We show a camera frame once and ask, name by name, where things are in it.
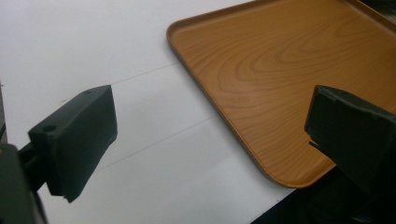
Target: gray line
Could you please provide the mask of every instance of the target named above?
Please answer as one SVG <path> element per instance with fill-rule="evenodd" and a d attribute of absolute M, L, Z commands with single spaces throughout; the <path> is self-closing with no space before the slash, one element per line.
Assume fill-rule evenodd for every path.
<path fill-rule="evenodd" d="M 139 152 L 142 152 L 142 151 L 145 150 L 145 149 L 148 149 L 148 148 L 150 148 L 150 147 L 154 147 L 154 146 L 160 144 L 161 142 L 166 141 L 167 139 L 170 139 L 170 138 L 175 137 L 176 135 L 178 135 L 178 134 L 180 134 L 180 133 L 183 133 L 183 132 L 187 131 L 188 129 L 194 128 L 194 127 L 196 127 L 196 126 L 198 126 L 198 125 L 200 125 L 200 124 L 202 124 L 202 123 L 204 123 L 204 122 L 206 122 L 206 121 L 208 121 L 208 120 L 210 120 L 210 119 L 213 119 L 214 117 L 216 117 L 216 115 L 214 115 L 214 116 L 212 116 L 212 117 L 210 117 L 210 118 L 208 118 L 208 119 L 201 120 L 201 121 L 199 121 L 198 123 L 195 123 L 194 125 L 192 125 L 192 126 L 190 126 L 190 127 L 188 127 L 188 128 L 185 128 L 185 129 L 183 129 L 183 130 L 181 130 L 181 131 L 179 131 L 179 132 L 177 132 L 177 133 L 174 133 L 174 134 L 172 134 L 172 135 L 169 135 L 169 136 L 165 137 L 164 139 L 161 139 L 161 140 L 158 141 L 158 142 L 155 142 L 155 143 L 153 143 L 153 144 L 151 144 L 151 145 L 149 145 L 149 146 L 147 146 L 147 147 L 144 147 L 144 148 L 142 148 L 142 149 L 140 149 L 140 150 L 138 150 L 138 151 L 132 153 L 132 154 L 129 155 L 129 156 L 126 156 L 126 157 L 124 157 L 124 158 L 122 158 L 122 159 L 119 159 L 119 160 L 117 160 L 117 161 L 114 161 L 114 162 L 110 163 L 109 165 L 107 165 L 107 166 L 105 166 L 105 167 L 102 167 L 102 168 L 96 170 L 94 173 L 101 172 L 101 171 L 103 171 L 104 169 L 106 169 L 106 168 L 108 168 L 108 167 L 110 167 L 110 166 L 112 166 L 112 165 L 114 165 L 114 164 L 116 164 L 116 163 L 118 163 L 118 162 L 120 162 L 120 161 L 124 161 L 124 160 L 126 160 L 126 159 L 132 157 L 133 155 L 135 155 L 135 154 L 137 154 L 137 153 L 139 153 Z"/>
<path fill-rule="evenodd" d="M 147 72 L 141 73 L 141 74 L 139 74 L 139 75 L 137 75 L 137 76 L 134 76 L 134 77 L 128 77 L 128 78 L 125 78 L 125 79 L 123 79 L 123 80 L 120 80 L 120 81 L 113 82 L 113 83 L 111 83 L 111 85 L 115 85 L 115 84 L 118 84 L 118 83 L 120 83 L 120 82 L 123 82 L 123 81 L 129 80 L 129 79 L 132 79 L 132 78 L 141 77 L 141 76 L 143 76 L 143 75 L 145 75 L 145 74 L 148 74 L 148 73 L 151 73 L 151 72 L 154 72 L 154 71 L 157 71 L 157 70 L 163 69 L 163 68 L 165 68 L 165 67 L 172 66 L 172 65 L 174 65 L 174 64 L 177 64 L 177 63 L 179 63 L 179 62 L 170 63 L 170 64 L 168 64 L 168 65 L 165 65 L 165 66 L 162 66 L 162 67 L 158 67 L 158 68 L 155 68 L 155 69 L 153 69 L 153 70 L 149 70 L 149 71 L 147 71 Z"/>

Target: wood grain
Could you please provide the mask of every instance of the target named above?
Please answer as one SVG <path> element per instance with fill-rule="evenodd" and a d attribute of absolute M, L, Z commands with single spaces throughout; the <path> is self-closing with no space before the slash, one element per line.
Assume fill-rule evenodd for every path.
<path fill-rule="evenodd" d="M 369 12 L 339 0 L 255 1 L 177 21 L 167 34 L 264 173 L 303 188 L 334 167 L 304 132 L 315 85 L 396 114 L 395 27 Z"/>

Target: white table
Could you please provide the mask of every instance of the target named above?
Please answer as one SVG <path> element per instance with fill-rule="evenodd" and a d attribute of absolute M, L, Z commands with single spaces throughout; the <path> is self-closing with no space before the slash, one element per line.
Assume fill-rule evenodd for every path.
<path fill-rule="evenodd" d="M 39 191 L 49 223 L 249 223 L 292 189 L 272 183 L 166 41 L 173 22 L 244 0 L 4 0 L 7 137 L 81 91 L 111 84 L 119 124 L 79 198 Z"/>

